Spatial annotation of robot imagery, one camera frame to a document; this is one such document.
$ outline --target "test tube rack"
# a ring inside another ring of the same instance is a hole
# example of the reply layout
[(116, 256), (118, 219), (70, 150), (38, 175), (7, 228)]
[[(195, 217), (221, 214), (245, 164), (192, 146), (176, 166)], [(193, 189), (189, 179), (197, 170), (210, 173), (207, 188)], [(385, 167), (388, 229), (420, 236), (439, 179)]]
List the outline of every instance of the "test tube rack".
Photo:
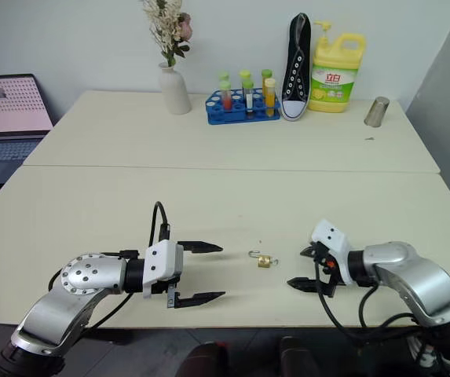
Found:
[[(253, 89), (253, 114), (251, 117), (247, 116), (242, 89), (232, 90), (231, 110), (223, 108), (219, 90), (212, 93), (206, 100), (207, 121), (212, 125), (277, 120), (280, 118), (279, 108), (280, 104), (277, 95), (273, 108), (266, 107), (262, 88)], [(272, 116), (267, 116), (267, 110), (273, 110)]]

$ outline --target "metal cup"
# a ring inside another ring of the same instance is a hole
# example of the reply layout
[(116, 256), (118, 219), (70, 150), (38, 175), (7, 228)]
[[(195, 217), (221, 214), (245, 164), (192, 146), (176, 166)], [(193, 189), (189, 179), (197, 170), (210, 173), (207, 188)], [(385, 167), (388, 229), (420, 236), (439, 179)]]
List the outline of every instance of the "metal cup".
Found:
[(389, 98), (376, 97), (375, 102), (371, 105), (369, 113), (364, 118), (364, 123), (371, 127), (380, 127), (385, 111), (389, 107)]

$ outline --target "laptop keyboard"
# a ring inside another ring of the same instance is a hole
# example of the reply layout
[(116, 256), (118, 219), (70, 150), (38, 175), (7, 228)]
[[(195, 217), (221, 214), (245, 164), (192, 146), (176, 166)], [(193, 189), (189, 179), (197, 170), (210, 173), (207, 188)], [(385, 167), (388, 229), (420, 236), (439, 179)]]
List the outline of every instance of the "laptop keyboard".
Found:
[(22, 141), (20, 143), (0, 143), (0, 161), (26, 159), (39, 141)]

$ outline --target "flower vase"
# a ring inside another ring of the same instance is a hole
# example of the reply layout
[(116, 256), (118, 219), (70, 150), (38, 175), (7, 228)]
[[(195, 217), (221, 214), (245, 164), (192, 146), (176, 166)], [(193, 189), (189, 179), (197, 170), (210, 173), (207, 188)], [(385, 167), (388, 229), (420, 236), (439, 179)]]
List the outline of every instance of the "flower vase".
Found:
[(186, 91), (185, 79), (167, 63), (161, 63), (159, 67), (159, 84), (167, 110), (176, 115), (186, 114), (192, 109), (192, 104)]

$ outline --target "laptop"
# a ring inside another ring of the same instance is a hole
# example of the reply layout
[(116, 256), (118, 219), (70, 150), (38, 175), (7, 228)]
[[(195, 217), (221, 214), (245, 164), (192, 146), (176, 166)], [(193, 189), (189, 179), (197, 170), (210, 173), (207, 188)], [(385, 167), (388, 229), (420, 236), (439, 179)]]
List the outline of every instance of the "laptop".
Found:
[(0, 76), (0, 184), (53, 125), (33, 75)]

